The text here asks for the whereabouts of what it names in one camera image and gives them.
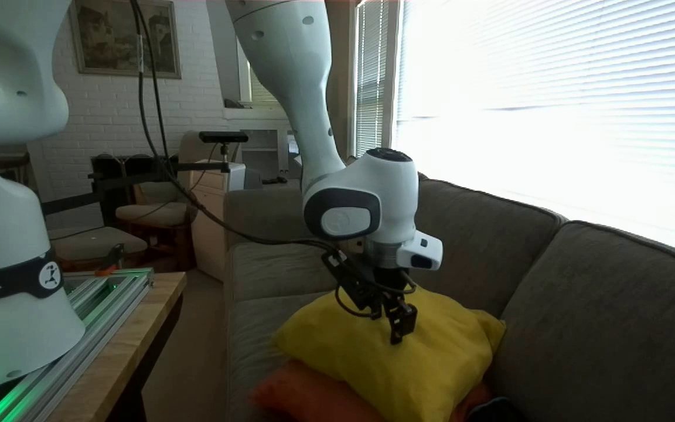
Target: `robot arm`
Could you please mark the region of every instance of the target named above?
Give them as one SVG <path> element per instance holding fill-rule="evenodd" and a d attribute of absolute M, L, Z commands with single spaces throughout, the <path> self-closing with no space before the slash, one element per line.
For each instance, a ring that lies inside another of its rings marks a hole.
<path fill-rule="evenodd" d="M 306 228 L 330 241 L 366 237 L 372 264 L 441 264 L 439 240 L 415 230 L 418 172 L 409 156 L 378 148 L 344 167 L 326 107 L 330 31 L 320 0 L 227 0 L 240 41 L 279 99 L 303 154 Z"/>

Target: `white wall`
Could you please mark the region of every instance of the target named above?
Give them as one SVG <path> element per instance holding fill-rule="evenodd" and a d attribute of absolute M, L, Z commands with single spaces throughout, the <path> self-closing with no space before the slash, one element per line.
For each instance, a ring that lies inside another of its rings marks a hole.
<path fill-rule="evenodd" d="M 175 0 L 175 31 L 181 80 L 159 80 L 172 153 L 177 149 L 183 134 L 223 125 L 223 95 L 206 3 Z M 67 95 L 71 122 L 61 134 L 31 143 L 41 199 L 90 193 L 87 176 L 93 154 L 149 154 L 140 128 L 136 77 L 78 72 L 67 20 L 56 40 L 53 74 Z M 152 125 L 157 119 L 149 87 L 149 80 L 146 80 L 146 107 Z M 101 223 L 95 209 L 61 217 L 75 223 L 75 216 L 80 216 L 80 224 Z"/>

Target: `couch armrest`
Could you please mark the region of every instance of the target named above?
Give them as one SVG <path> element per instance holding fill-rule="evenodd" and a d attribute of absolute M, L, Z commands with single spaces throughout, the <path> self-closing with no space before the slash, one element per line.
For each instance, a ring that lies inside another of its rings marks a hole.
<path fill-rule="evenodd" d="M 317 240 L 305 224 L 299 188 L 231 189 L 224 194 L 224 223 L 265 240 Z M 227 248 L 241 241 L 240 235 L 224 237 Z"/>

